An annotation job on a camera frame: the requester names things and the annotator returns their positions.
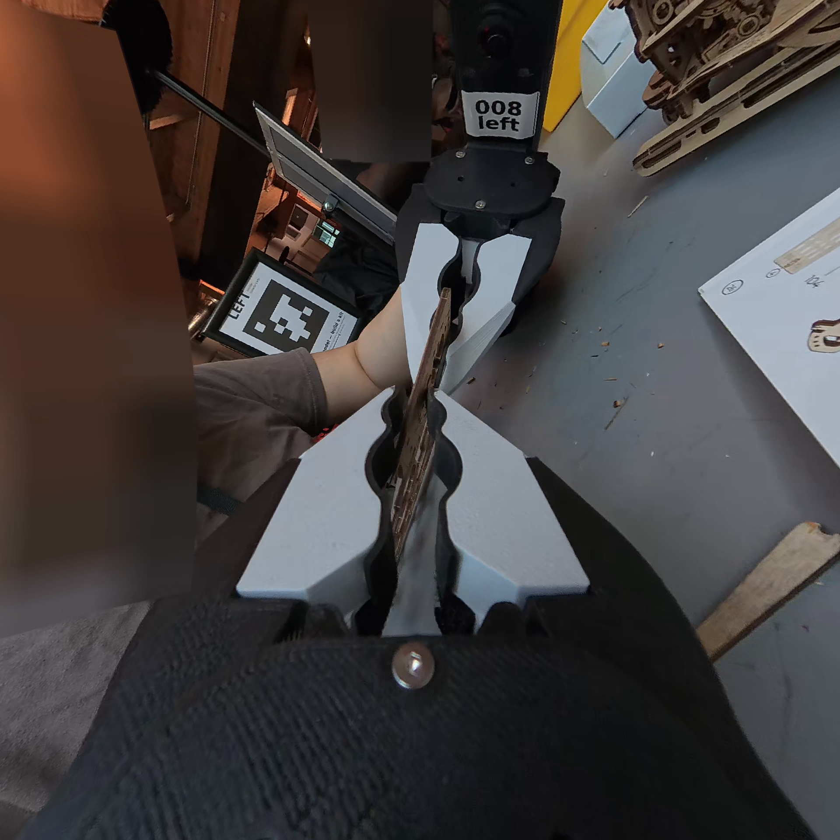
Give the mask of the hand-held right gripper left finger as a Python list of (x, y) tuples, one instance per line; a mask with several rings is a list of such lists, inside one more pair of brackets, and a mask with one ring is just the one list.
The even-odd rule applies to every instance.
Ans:
[(337, 609), (382, 635), (396, 592), (392, 479), (403, 390), (389, 387), (299, 458), (236, 592)]

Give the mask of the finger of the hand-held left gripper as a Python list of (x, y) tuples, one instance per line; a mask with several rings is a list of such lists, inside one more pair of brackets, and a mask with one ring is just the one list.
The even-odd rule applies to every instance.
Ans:
[(478, 247), (474, 267), (478, 286), (460, 312), (460, 330), (448, 346), (439, 389), (457, 390), (497, 341), (515, 310), (513, 293), (529, 253), (531, 239), (504, 235)]
[(413, 382), (438, 307), (438, 282), (458, 255), (459, 239), (444, 225), (418, 226), (406, 278), (400, 286), (406, 355)]

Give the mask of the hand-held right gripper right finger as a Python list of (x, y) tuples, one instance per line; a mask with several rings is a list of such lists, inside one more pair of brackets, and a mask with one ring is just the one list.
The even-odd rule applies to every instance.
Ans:
[(582, 595), (590, 580), (526, 456), (441, 390), (429, 396), (434, 474), (445, 490), (435, 540), (435, 617), (473, 634), (497, 604)]

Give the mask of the laser-cut wooden parts sheet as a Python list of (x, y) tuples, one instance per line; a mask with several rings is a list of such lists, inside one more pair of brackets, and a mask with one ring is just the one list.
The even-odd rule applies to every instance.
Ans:
[(452, 329), (452, 292), (441, 291), (430, 322), (429, 333), (413, 388), (407, 398), (402, 431), (398, 440), (399, 456), (393, 475), (392, 536), (395, 562), (402, 559), (433, 453), (429, 432), (427, 399), (438, 384), (445, 367), (445, 357)]

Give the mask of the pointed wooden stick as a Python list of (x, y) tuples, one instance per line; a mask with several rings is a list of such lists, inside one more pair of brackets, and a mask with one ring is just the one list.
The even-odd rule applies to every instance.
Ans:
[(795, 526), (700, 623), (696, 635), (711, 662), (838, 561), (839, 535), (813, 521)]

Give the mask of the person's left forearm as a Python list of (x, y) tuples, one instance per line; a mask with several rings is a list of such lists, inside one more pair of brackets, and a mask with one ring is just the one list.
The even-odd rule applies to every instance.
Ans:
[(350, 417), (389, 387), (412, 382), (407, 359), (401, 289), (359, 337), (341, 348), (314, 353), (330, 425)]

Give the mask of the assembled wooden model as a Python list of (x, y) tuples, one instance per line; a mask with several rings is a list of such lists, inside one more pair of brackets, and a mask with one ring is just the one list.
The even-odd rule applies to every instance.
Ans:
[(838, 1), (629, 1), (643, 101), (666, 129), (639, 148), (651, 176), (839, 65)]

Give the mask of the framed black white marker sign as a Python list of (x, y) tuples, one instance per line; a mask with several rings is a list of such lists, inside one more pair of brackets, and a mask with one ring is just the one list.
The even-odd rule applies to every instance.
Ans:
[(366, 324), (355, 306), (252, 248), (201, 331), (247, 358), (341, 348)]

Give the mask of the white cardboard box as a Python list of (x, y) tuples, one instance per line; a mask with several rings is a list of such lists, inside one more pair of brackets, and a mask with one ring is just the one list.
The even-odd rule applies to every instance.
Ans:
[(647, 109), (643, 95), (655, 68), (639, 60), (624, 9), (605, 5), (581, 43), (582, 99), (589, 113), (617, 138)]

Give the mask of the yellow plastic bin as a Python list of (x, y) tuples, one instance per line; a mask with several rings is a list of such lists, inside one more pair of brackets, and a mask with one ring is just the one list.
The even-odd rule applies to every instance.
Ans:
[(542, 127), (554, 131), (581, 95), (583, 36), (607, 1), (563, 1)]

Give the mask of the scattered wood chips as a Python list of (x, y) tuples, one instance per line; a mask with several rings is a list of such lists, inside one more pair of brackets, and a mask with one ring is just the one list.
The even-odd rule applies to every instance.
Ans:
[(515, 337), (524, 340), (521, 431), (531, 449), (613, 431), (650, 394), (670, 328), (674, 235), (651, 195), (573, 196), (551, 271), (533, 292)]

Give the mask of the black metal rod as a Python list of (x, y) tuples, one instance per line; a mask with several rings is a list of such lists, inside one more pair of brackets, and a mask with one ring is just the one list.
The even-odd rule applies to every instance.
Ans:
[(192, 104), (200, 113), (206, 115), (240, 140), (246, 142), (248, 146), (263, 154), (267, 159), (270, 158), (270, 152), (264, 140), (257, 139), (245, 126), (227, 115), (224, 110), (212, 104), (203, 95), (188, 87), (180, 80), (177, 80), (167, 71), (150, 67), (145, 70), (145, 73), (150, 78), (153, 78), (159, 87), (169, 88), (177, 96)]

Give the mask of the white instruction booklet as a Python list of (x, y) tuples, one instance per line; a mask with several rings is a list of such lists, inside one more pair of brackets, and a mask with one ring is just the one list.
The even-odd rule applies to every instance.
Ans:
[(839, 191), (698, 290), (839, 463)]

